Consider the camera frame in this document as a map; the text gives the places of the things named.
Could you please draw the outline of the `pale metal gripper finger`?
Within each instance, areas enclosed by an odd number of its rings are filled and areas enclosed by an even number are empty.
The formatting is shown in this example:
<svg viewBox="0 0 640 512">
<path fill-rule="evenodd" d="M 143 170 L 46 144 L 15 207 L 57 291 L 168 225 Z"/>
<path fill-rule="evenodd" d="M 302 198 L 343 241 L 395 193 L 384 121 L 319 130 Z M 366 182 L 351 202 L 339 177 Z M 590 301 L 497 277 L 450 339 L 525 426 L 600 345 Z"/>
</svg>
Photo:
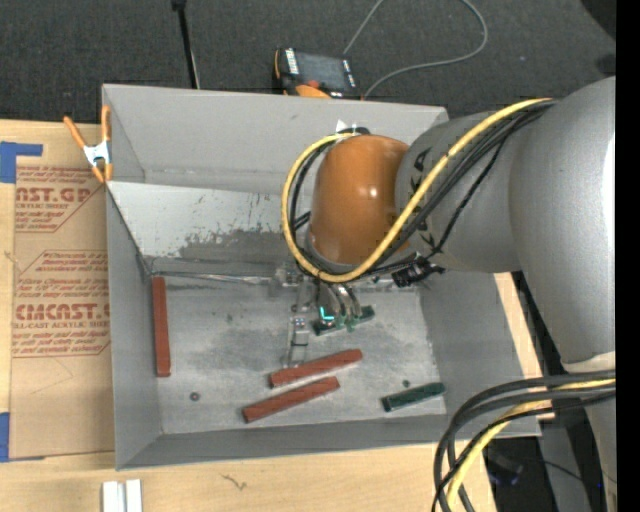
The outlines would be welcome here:
<svg viewBox="0 0 640 512">
<path fill-rule="evenodd" d="M 304 316 L 294 316 L 288 330 L 287 366 L 298 366 L 306 359 L 309 345 L 309 324 Z"/>
<path fill-rule="evenodd" d="M 295 291 L 298 287 L 299 273 L 296 269 L 279 267 L 272 277 L 272 296 L 280 297 Z"/>
</svg>

